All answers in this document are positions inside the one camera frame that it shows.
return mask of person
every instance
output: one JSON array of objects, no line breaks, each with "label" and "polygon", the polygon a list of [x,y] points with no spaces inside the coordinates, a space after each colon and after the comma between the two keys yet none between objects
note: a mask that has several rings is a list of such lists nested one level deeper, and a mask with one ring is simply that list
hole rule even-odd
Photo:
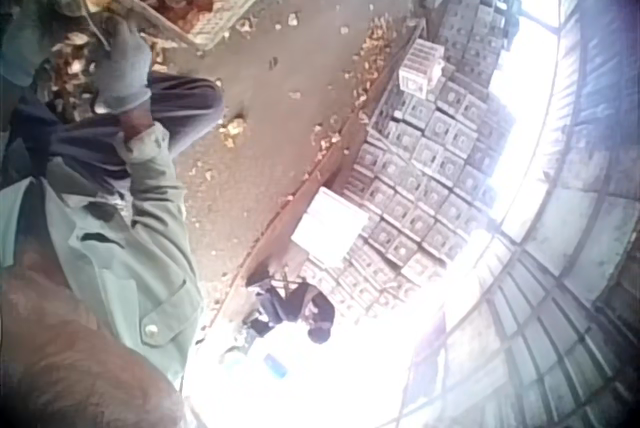
[{"label": "person", "polygon": [[303,280],[283,297],[273,286],[272,278],[263,266],[255,276],[249,277],[247,287],[255,291],[260,309],[267,318],[267,321],[259,318],[249,321],[249,327],[258,336],[266,336],[285,321],[303,321],[309,325],[307,335],[314,343],[326,343],[331,337],[336,310],[317,286]]},{"label": "person", "polygon": [[[149,47],[113,17],[94,73],[109,113],[62,125],[29,85],[68,22],[26,0],[0,51],[0,425],[186,426],[176,386],[203,300],[172,158],[222,98],[149,75]],[[105,201],[123,192],[130,223]]]}]

